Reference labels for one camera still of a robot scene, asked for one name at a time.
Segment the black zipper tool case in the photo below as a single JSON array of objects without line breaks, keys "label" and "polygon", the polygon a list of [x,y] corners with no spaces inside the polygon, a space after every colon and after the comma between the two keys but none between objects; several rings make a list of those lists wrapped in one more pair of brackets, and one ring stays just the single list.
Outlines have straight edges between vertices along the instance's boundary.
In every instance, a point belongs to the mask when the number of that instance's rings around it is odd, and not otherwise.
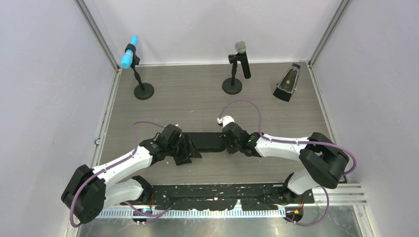
[{"label": "black zipper tool case", "polygon": [[186,132],[185,134],[200,153],[218,153],[225,150],[221,132]]}]

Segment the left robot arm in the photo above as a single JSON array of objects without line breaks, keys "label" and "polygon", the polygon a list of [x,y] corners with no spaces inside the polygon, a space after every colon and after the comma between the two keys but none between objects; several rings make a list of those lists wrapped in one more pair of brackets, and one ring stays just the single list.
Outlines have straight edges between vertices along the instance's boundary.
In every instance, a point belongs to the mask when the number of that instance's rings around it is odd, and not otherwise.
[{"label": "left robot arm", "polygon": [[123,179],[166,157],[183,165],[191,163],[191,158],[201,156],[190,136],[178,126],[169,124],[155,137],[137,142],[133,150],[119,158],[92,168],[86,164],[79,166],[61,196],[70,210],[71,225],[77,228],[89,223],[103,209],[121,202],[149,204],[153,190],[148,181],[141,176]]}]

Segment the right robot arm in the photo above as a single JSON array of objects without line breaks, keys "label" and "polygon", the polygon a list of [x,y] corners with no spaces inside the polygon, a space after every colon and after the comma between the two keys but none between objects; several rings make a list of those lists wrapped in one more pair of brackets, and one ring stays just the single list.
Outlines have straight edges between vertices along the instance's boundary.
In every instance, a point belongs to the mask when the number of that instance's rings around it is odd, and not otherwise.
[{"label": "right robot arm", "polygon": [[281,138],[268,134],[247,133],[235,122],[223,126],[222,139],[228,153],[248,157],[277,157],[301,162],[304,169],[291,173],[280,193],[287,202],[296,202],[312,188],[335,189],[349,163],[349,157],[322,133],[310,137]]}]

